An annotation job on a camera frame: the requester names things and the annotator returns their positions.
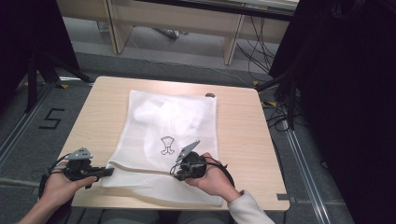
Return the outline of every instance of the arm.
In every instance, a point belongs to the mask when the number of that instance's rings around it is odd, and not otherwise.
[[[233,219],[240,224],[243,223],[274,223],[257,205],[254,198],[247,192],[238,192],[230,183],[225,174],[217,167],[206,166],[206,173],[202,178],[186,179],[186,183],[195,186],[209,195],[223,198],[230,209]]]
[[[47,181],[41,199],[19,223],[36,224],[47,222],[62,204],[67,203],[75,195],[78,189],[89,186],[95,181],[95,176],[78,181],[70,181],[64,174],[52,174]]]

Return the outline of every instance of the white fabric bag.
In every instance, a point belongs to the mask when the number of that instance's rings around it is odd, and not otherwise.
[[[134,193],[174,203],[221,206],[222,199],[169,175],[181,149],[196,140],[193,150],[218,159],[217,99],[131,91],[128,116],[107,167],[113,176],[104,187],[127,187]]]

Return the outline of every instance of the white sleeve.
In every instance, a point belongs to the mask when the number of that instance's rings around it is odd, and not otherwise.
[[[228,204],[233,220],[238,224],[275,224],[264,211],[257,205],[256,200],[246,190],[241,192],[242,196]]]

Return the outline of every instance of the black curtain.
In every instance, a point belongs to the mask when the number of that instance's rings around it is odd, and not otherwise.
[[[334,4],[344,4],[341,14],[346,15],[356,2]],[[337,18],[334,10],[328,11],[330,17],[321,28],[326,35],[310,52],[310,60],[298,63],[303,72],[293,79],[319,150],[354,221],[388,223],[396,201],[392,169],[396,158],[396,7],[394,1],[361,3],[349,17]],[[310,27],[306,31],[294,23],[288,29],[275,58],[274,76],[292,63],[318,25]]]

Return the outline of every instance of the person's left hand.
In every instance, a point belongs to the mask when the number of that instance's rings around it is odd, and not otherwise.
[[[93,184],[97,179],[96,176],[90,176],[85,179],[70,181],[63,173],[56,174],[60,170],[53,170],[52,172],[55,174],[50,175],[40,201],[51,204],[53,207],[60,207],[67,203],[78,189]]]

